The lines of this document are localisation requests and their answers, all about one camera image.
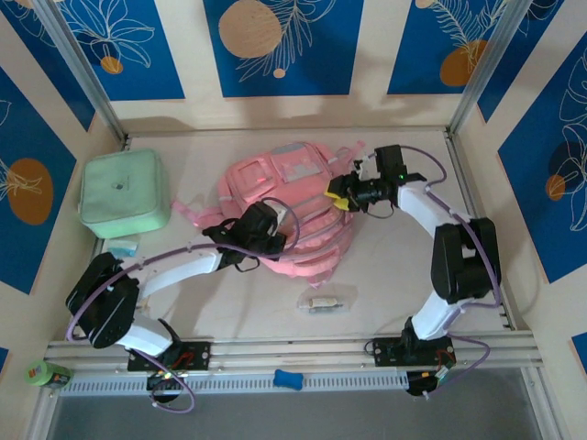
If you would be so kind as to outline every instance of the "wall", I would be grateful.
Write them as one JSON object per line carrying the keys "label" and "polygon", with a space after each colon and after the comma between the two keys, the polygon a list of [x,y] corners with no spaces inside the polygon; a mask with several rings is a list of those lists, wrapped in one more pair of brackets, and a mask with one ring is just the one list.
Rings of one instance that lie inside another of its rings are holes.
{"label": "wall", "polygon": [[[94,237],[77,217],[83,164],[88,158],[117,150],[119,146],[98,117],[94,118],[89,131],[85,130],[70,109],[71,103],[61,98],[2,14],[0,40],[3,47],[0,67],[77,160],[32,291],[27,294],[0,282],[0,347],[9,349],[0,376],[0,437],[15,439],[24,434],[39,391],[25,383],[26,366],[41,359],[48,342],[62,334],[68,322],[63,302],[85,269],[94,244]],[[34,130],[35,126],[30,123],[25,129]],[[6,140],[2,132],[0,139],[0,142]],[[11,145],[14,149],[25,147],[17,143]],[[0,204],[5,206],[7,202],[6,197]],[[3,265],[20,257],[17,250],[6,249],[7,238],[15,233],[4,230],[0,238]],[[25,243],[27,238],[23,236],[22,239]]]}
{"label": "wall", "polygon": [[[587,433],[587,419],[584,417],[587,376],[570,339],[587,331],[587,266],[548,283],[520,205],[497,155],[498,149],[513,130],[518,130],[516,126],[526,111],[587,31],[584,20],[577,20],[576,17],[587,17],[587,4],[583,0],[566,0],[489,121],[485,123],[481,112],[475,109],[459,136],[484,211],[497,225],[505,285],[513,294],[521,316],[535,334],[572,437],[583,439]],[[554,117],[544,115],[527,121],[532,122],[538,135],[542,127],[560,124],[558,113]],[[541,144],[530,139],[526,137],[526,141],[520,142],[520,170],[526,170],[543,155]],[[508,172],[513,177],[515,169]],[[536,182],[539,193],[544,195],[545,206],[544,212],[537,212],[536,216],[544,215],[545,218],[546,211],[552,210],[554,204],[546,198],[546,177]],[[532,175],[528,174],[522,182],[534,184]],[[569,202],[569,195],[563,197],[556,204]],[[553,230],[550,234],[554,237],[556,233]],[[581,241],[585,238],[585,232],[576,234],[578,247],[561,249],[559,259],[567,259],[569,254],[584,259],[585,248]]]}
{"label": "wall", "polygon": [[[157,10],[147,13],[153,1]],[[136,0],[106,0],[104,10],[116,4],[111,17],[124,15],[139,24],[132,32],[113,25],[113,35],[122,34],[125,40],[104,35],[91,48],[87,35],[95,39],[98,27],[70,10],[77,4],[97,5],[97,0],[67,0],[60,8],[125,128],[137,133],[444,126],[505,3],[147,0],[139,8]],[[454,9],[450,16],[458,23],[446,21],[442,6]],[[294,8],[298,16],[290,16]],[[483,11],[483,17],[491,19],[467,27],[467,20],[481,17]],[[102,16],[107,28],[107,14]],[[283,43],[290,35],[285,31],[289,23],[294,23],[292,39]],[[460,35],[463,28],[475,30]],[[282,43],[268,52],[280,39]]]}

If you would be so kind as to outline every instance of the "gray floor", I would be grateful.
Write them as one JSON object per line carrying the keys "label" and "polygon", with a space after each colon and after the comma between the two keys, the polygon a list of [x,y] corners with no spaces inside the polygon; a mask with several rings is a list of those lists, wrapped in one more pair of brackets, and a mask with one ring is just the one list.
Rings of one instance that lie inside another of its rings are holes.
{"label": "gray floor", "polygon": [[61,398],[49,439],[538,439],[516,370],[478,370],[430,401],[404,391],[200,395],[167,414],[147,397]]}

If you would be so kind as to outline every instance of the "pink backpack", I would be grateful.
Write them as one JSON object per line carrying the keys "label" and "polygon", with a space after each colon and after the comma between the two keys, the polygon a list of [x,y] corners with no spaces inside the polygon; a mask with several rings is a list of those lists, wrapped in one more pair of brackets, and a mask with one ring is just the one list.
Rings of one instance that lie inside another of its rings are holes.
{"label": "pink backpack", "polygon": [[[300,220],[300,238],[279,261],[260,260],[275,272],[307,278],[317,288],[329,280],[352,240],[352,214],[337,209],[324,191],[332,178],[349,172],[350,162],[363,147],[360,141],[336,155],[325,145],[308,142],[278,147],[228,168],[218,183],[219,207],[194,213],[175,201],[173,208],[194,226],[206,228],[241,217],[250,204],[264,197],[282,200]],[[288,244],[294,239],[293,226],[286,217],[280,228]]]}

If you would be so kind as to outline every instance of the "mounting base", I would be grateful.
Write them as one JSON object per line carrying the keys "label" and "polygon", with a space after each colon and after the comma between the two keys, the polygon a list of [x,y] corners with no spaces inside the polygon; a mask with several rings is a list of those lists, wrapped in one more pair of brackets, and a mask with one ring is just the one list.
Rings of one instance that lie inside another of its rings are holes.
{"label": "mounting base", "polygon": [[442,357],[450,353],[454,359],[452,340],[440,337],[432,341],[418,341],[417,347],[408,351],[401,337],[376,337],[373,339],[373,356],[377,367],[427,367],[436,368],[451,359]]}
{"label": "mounting base", "polygon": [[[182,342],[176,360],[165,365],[174,371],[207,371],[210,362],[210,342]],[[140,356],[130,355],[127,364],[128,371],[159,371],[159,368]]]}

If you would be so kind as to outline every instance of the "yellow clip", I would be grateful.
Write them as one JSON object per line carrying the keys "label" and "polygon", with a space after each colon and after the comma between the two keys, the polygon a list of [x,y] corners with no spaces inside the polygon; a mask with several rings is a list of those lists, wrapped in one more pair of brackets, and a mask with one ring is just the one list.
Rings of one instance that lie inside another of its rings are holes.
{"label": "yellow clip", "polygon": [[331,199],[334,199],[334,205],[338,209],[340,209],[342,211],[348,211],[349,210],[349,199],[343,199],[338,194],[334,194],[333,192],[328,192],[328,190],[326,190],[324,192],[324,195],[326,197],[330,197]]}
{"label": "yellow clip", "polygon": [[340,196],[338,194],[334,194],[333,192],[328,192],[328,190],[324,191],[324,195],[326,197],[330,197],[331,199],[339,199]]}
{"label": "yellow clip", "polygon": [[334,205],[342,211],[348,211],[349,210],[349,199],[337,199],[334,201]]}

